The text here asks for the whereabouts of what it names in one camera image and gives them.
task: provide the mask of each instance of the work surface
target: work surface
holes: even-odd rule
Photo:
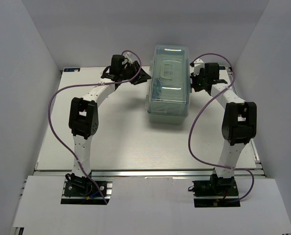
[[[189,179],[118,177],[107,206],[61,205],[64,176],[29,176],[14,227],[23,235],[281,235],[291,233],[273,179],[238,208],[194,208]],[[244,194],[250,179],[236,179]]]
[[[74,84],[97,83],[104,68],[81,68],[64,72],[59,88]],[[220,79],[229,81],[225,70]],[[202,91],[191,93],[189,116],[183,125],[154,124],[148,120],[145,97],[149,83],[133,86],[122,84],[99,107],[99,127],[91,145],[91,168],[94,170],[128,169],[211,169],[192,158],[188,135],[199,110],[211,98]],[[92,87],[71,88],[58,94],[52,121],[59,137],[73,149],[68,127],[70,102],[82,97]],[[192,150],[204,161],[217,163],[223,147],[221,125],[224,109],[214,101],[200,117],[192,135]],[[47,129],[39,153],[37,170],[71,170],[73,156]],[[255,168],[254,152],[248,144],[237,167]]]

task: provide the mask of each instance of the clear plastic box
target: clear plastic box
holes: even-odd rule
[[[150,121],[181,124],[189,113],[188,48],[157,45],[150,72],[147,94]]]

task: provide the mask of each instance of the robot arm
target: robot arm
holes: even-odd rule
[[[191,74],[191,87],[196,91],[206,90],[212,97],[228,87],[225,80],[219,79],[219,70],[225,69],[217,63],[202,61],[195,66]],[[231,169],[215,167],[210,178],[214,192],[227,191],[234,181],[234,168],[247,143],[256,135],[256,104],[239,98],[232,89],[219,95],[216,100],[225,109],[222,124],[224,146],[218,165]]]
[[[110,79],[100,79],[100,83],[112,82]],[[98,107],[115,91],[115,85],[102,85],[94,87],[82,98],[74,98],[71,102],[69,127],[74,139],[74,150],[79,160],[74,160],[72,173],[79,177],[85,177],[79,167],[79,162],[89,175],[90,149],[92,137],[98,128]]]
[[[98,128],[98,107],[119,87],[119,82],[135,77],[129,82],[137,85],[151,79],[143,69],[136,75],[139,69],[139,63],[132,62],[130,54],[113,55],[111,65],[104,69],[100,83],[116,82],[116,84],[96,86],[83,97],[72,99],[68,125],[73,134],[74,150],[79,160],[74,160],[72,174],[67,174],[66,178],[79,189],[78,191],[90,191],[88,188],[91,184],[90,180],[82,172],[79,163],[85,173],[90,176],[90,147],[93,135]]]

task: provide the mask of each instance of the wire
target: wire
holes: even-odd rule
[[[194,190],[194,185],[188,187],[188,191],[189,191],[189,192],[191,192],[191,191],[193,191],[193,190]]]
[[[74,151],[69,148],[67,146],[67,144],[65,144],[62,139],[57,135],[57,133],[55,132],[54,130],[54,127],[53,127],[53,123],[52,123],[52,120],[51,120],[51,107],[52,107],[52,103],[53,103],[53,100],[54,98],[56,97],[56,95],[66,89],[69,89],[69,88],[74,88],[74,87],[91,87],[91,86],[101,86],[101,85],[113,85],[113,84],[122,84],[122,83],[127,83],[127,82],[131,82],[132,80],[134,80],[138,74],[140,73],[141,71],[141,59],[140,57],[135,54],[133,51],[131,50],[124,50],[121,54],[123,55],[125,52],[130,52],[132,53],[133,55],[135,55],[139,61],[139,64],[140,64],[140,67],[139,67],[139,70],[137,71],[137,73],[132,77],[130,78],[129,80],[125,80],[125,81],[121,81],[121,82],[108,82],[108,83],[93,83],[93,84],[78,84],[78,85],[71,85],[71,86],[67,86],[67,87],[64,87],[64,88],[61,88],[59,89],[57,92],[54,93],[54,95],[51,97],[51,99],[49,100],[49,103],[48,103],[48,107],[47,107],[47,119],[48,119],[48,124],[49,124],[49,127],[53,133],[53,135],[55,136],[55,138],[70,152],[72,153],[72,155],[74,156],[74,158],[76,159],[76,161],[78,162],[78,165],[82,171],[82,173],[89,179],[92,181],[92,183],[94,183],[94,185],[97,187],[97,190],[98,192],[100,193],[100,195],[102,196],[105,204],[107,205],[107,201],[102,193],[102,191],[100,190],[100,187],[98,186],[98,184],[85,172],[85,170],[83,169],[82,167],[82,164],[79,162],[79,158],[77,157],[77,155],[74,153]]]
[[[87,196],[87,195],[89,195],[90,192],[92,191],[92,188],[93,188],[93,186],[91,185],[91,189],[90,189],[90,191],[89,191],[87,194],[82,194],[82,193],[80,193],[80,195],[82,195],[82,196]]]
[[[219,97],[220,95],[222,95],[223,93],[225,93],[230,87],[233,86],[234,82],[235,82],[235,79],[236,79],[236,76],[235,76],[235,73],[233,72],[233,66],[231,64],[231,62],[226,58],[224,57],[223,55],[220,55],[220,54],[217,54],[217,53],[205,53],[205,54],[202,54],[200,56],[198,56],[197,58],[195,58],[192,63],[194,63],[194,61],[196,61],[197,59],[200,59],[201,57],[205,56],[205,55],[216,55],[216,56],[219,56],[223,59],[225,59],[228,64],[230,65],[230,68],[231,68],[231,72],[233,74],[233,79],[230,83],[230,85],[228,85],[225,89],[223,89],[221,92],[219,92],[217,95],[215,95],[214,97],[212,97],[203,107],[202,109],[200,110],[200,112],[198,113],[198,115],[196,116],[196,118],[194,119],[194,122],[191,126],[191,129],[190,129],[190,133],[189,133],[189,138],[188,138],[188,147],[189,147],[189,152],[190,154],[192,155],[192,157],[199,161],[200,163],[203,163],[203,164],[206,164],[206,165],[210,165],[210,166],[214,166],[214,167],[221,167],[221,168],[226,168],[226,169],[233,169],[232,167],[229,167],[229,166],[225,166],[225,165],[219,165],[219,164],[213,164],[213,163],[208,163],[208,162],[205,162],[201,159],[199,159],[198,157],[196,157],[194,155],[194,153],[192,152],[192,149],[191,149],[191,137],[192,137],[192,133],[193,133],[193,129],[195,127],[195,124],[197,123],[198,119],[200,118],[201,114],[204,112],[204,110],[207,108],[207,106],[213,102],[217,97]],[[242,199],[244,199],[246,196],[249,195],[249,193],[252,191],[253,189],[253,186],[254,186],[254,175],[253,173],[249,170],[249,169],[245,169],[245,168],[235,168],[234,170],[245,170],[247,171],[248,173],[250,173],[250,175],[252,176],[252,184],[251,184],[251,187],[249,188],[248,192],[242,196],[241,198],[239,198],[238,200],[235,200],[235,201],[240,201]]]
[[[91,195],[87,198],[87,200],[89,200],[90,198],[92,198],[92,197],[95,196],[96,194],[98,194],[98,191],[95,192],[95,193],[93,193],[93,194],[91,194]]]

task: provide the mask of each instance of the white wall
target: white wall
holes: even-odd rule
[[[149,65],[156,44],[188,46],[191,59],[222,53],[235,63],[268,0],[23,2],[61,69],[106,66],[124,49]]]
[[[0,235],[34,169],[59,71],[20,0],[0,0]]]
[[[291,221],[291,1],[270,0],[237,64],[237,91],[258,106],[255,138]]]

